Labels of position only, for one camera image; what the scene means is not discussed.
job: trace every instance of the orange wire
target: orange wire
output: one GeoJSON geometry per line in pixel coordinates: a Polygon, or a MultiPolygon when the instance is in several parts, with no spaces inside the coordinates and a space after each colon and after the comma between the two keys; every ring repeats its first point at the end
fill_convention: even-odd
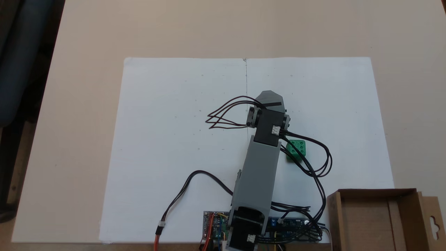
{"type": "Polygon", "coordinates": [[[155,243],[153,244],[153,251],[158,251],[158,241],[160,240],[159,235],[155,235],[155,243]]]}
{"type": "Polygon", "coordinates": [[[207,238],[206,242],[204,243],[203,250],[206,251],[207,245],[209,245],[209,240],[211,239],[211,229],[212,229],[212,223],[214,222],[214,213],[211,213],[211,217],[209,218],[209,226],[207,227],[207,238]]]}

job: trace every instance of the table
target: table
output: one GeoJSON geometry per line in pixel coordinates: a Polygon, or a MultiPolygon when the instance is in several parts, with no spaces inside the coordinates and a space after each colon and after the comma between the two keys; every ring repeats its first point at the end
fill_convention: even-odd
{"type": "Polygon", "coordinates": [[[446,210],[439,0],[67,0],[12,240],[99,242],[126,57],[370,56],[396,187],[446,210]]]}

